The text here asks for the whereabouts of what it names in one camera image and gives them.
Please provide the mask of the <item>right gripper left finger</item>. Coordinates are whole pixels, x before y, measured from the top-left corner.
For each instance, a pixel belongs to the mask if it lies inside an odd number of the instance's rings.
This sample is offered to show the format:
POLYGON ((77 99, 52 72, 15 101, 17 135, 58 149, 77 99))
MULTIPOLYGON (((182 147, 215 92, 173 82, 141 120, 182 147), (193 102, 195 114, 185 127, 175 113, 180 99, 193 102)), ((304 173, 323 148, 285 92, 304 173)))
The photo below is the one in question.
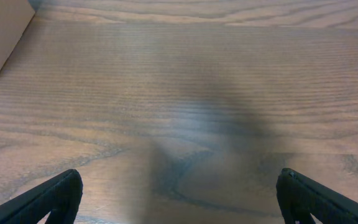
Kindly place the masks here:
POLYGON ((69 169, 0 205, 0 224, 73 224, 83 194, 79 172, 69 169))

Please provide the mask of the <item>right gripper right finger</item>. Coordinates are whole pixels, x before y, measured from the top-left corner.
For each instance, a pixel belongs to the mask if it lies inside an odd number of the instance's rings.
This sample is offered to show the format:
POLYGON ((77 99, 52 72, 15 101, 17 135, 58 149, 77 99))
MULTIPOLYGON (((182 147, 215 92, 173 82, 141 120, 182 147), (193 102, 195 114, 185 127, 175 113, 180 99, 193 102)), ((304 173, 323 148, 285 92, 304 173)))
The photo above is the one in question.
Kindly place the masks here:
POLYGON ((276 190, 285 224, 358 224, 357 202, 293 169, 282 169, 276 190))

